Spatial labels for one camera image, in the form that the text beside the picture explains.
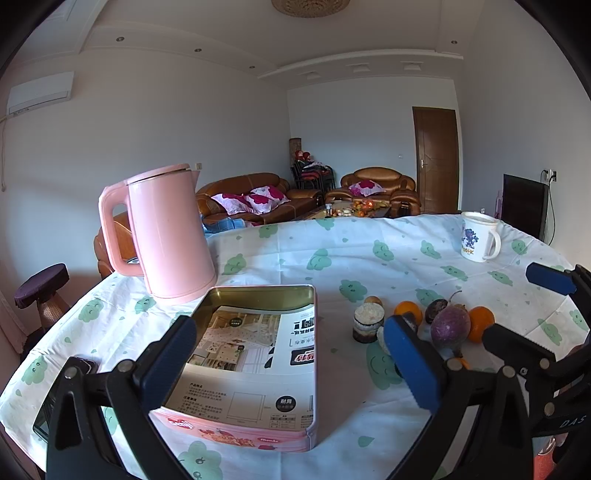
tablecloth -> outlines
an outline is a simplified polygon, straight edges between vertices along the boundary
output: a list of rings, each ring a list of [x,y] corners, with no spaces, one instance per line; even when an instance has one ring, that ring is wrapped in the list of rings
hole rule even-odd
[[[202,480],[386,478],[426,424],[428,412],[417,407],[404,381],[368,367],[373,359],[388,361],[377,343],[352,339],[353,312],[369,295],[379,296],[391,312],[402,300],[424,309],[461,290],[454,302],[488,307],[497,323],[551,349],[557,358],[583,343],[587,326],[572,301],[525,278],[532,261],[571,268],[563,257],[502,223],[501,254],[483,264],[471,262],[459,254],[461,231],[458,215],[421,215],[308,220],[211,237],[218,285],[312,284],[317,289],[319,444],[306,453],[281,454],[196,441],[155,420],[171,450],[180,459],[206,455],[216,463]],[[44,468],[46,444],[31,426],[66,359],[84,356],[99,363],[99,371],[111,370],[124,358],[137,358],[198,303],[164,306],[147,294],[142,278],[115,273],[105,279],[51,328],[11,378],[0,397],[0,421],[8,434]],[[473,368],[501,366],[470,342],[463,353]],[[125,466],[144,478],[112,409],[104,411]],[[453,462],[450,452],[439,474]]]

pink tin box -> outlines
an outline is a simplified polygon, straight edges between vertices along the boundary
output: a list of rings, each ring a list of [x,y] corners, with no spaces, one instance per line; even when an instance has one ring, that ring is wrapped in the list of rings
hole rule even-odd
[[[192,318],[194,353],[152,413],[171,429],[215,442],[279,452],[314,448],[314,287],[214,287]]]

wooden door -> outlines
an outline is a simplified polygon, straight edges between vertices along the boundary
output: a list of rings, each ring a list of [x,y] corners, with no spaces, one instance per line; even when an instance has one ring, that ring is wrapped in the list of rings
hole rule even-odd
[[[421,211],[457,213],[460,159],[456,112],[414,106],[413,116]]]

air conditioner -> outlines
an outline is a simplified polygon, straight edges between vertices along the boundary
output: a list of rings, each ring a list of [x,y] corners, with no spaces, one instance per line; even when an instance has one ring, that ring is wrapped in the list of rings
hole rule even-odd
[[[69,100],[73,82],[74,72],[64,72],[12,87],[8,95],[7,117]]]

smartphone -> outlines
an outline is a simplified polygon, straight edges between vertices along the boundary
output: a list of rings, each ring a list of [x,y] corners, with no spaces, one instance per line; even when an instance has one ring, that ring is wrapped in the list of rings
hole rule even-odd
[[[56,403],[57,389],[60,386],[61,379],[64,378],[62,372],[68,367],[78,367],[84,374],[96,373],[96,370],[98,369],[97,363],[93,362],[92,360],[79,358],[77,356],[71,356],[66,361],[64,367],[61,369],[60,374],[57,376],[56,381],[53,382],[53,385],[49,389],[49,393],[45,397],[43,405],[41,405],[41,409],[39,410],[37,418],[33,423],[33,431],[46,442],[49,442],[49,424],[51,422],[53,406]]]

